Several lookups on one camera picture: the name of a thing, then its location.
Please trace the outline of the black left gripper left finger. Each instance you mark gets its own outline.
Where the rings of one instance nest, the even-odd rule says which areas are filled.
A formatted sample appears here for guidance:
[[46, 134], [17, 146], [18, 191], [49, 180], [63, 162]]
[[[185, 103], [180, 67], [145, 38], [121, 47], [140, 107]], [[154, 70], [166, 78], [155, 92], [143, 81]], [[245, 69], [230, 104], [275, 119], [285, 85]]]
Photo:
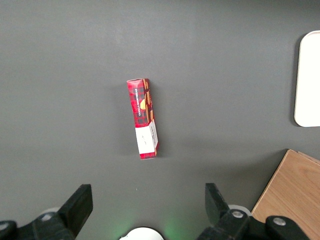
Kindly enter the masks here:
[[82, 184], [58, 210], [58, 215], [66, 228], [77, 237], [92, 211], [92, 186]]

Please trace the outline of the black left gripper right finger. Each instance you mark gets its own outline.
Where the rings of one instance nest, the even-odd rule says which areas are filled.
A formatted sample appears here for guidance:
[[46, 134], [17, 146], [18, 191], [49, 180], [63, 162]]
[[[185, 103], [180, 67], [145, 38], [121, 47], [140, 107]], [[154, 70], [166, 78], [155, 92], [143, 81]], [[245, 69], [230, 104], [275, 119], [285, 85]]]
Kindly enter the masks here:
[[229, 206], [223, 198], [215, 183], [205, 184], [205, 211], [212, 226], [215, 226], [223, 215], [229, 210]]

